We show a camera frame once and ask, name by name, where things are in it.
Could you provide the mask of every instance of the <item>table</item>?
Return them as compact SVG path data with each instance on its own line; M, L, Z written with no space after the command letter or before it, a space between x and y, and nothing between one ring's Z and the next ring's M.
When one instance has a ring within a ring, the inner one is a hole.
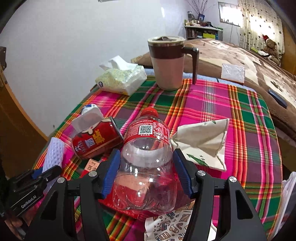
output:
M166 122L171 135L184 124L230 118L225 147L227 172L201 168L214 177L226 179L235 176L245 188L255 206L267 234L277 216L281 195L281 157L277 136L266 103L250 90L233 85L184 79L177 91L164 91L157 87L155 78L148 76L146 82L132 95L123 96L102 92L98 88L72 111L54 132L53 136L67 144L66 163L62 176L67 180L79 178L87 161L77 158L70 146L71 121L84 105L97 104L103 115L113 116L122 134L128 125L147 107L154 107L160 119ZM43 165L46 147L34 168ZM214 201L213 222L217 223L218 197ZM79 198L75 200L77 231L81 230ZM104 221L111 240L139 241L144 238L144 222L134 220L112 210L104 210Z
M185 26L186 30L186 39L199 39L197 37L197 32L199 33L211 33L215 35L215 39L222 41L223 40L223 30L213 27L202 27L202 26Z

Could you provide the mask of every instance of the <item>teddy bear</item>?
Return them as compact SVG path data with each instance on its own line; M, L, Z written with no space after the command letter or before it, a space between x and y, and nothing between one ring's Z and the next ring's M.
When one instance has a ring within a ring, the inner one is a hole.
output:
M270 56L268 57L269 60L272 60L275 62L277 65L279 65L279 53L276 49L277 44L270 38L268 38L267 35L263 35L263 39L265 40L266 46L261 49L265 53L268 53Z

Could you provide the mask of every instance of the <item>qr code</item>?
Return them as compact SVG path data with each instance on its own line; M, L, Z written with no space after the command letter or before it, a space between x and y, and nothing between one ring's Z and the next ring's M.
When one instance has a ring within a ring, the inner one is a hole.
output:
M88 140L85 140L85 144L88 148L90 148L91 146L95 145L95 142L92 138L89 138Z
M140 126L139 135L152 134L152 126Z

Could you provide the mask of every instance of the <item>brown mug handle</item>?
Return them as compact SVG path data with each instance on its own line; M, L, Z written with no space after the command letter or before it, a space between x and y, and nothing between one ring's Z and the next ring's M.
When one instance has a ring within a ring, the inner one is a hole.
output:
M192 56L192 84L196 83L197 69L198 69L198 60L200 58L200 51L195 47L183 47L182 53L187 53Z

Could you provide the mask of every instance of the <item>polka dot curtain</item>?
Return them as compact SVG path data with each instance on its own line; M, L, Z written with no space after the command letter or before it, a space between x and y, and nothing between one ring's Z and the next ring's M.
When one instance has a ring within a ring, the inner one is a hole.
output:
M283 25L275 11L264 0L238 0L243 24L240 28L240 47L261 50L265 46L262 35L277 44L279 54L284 54Z

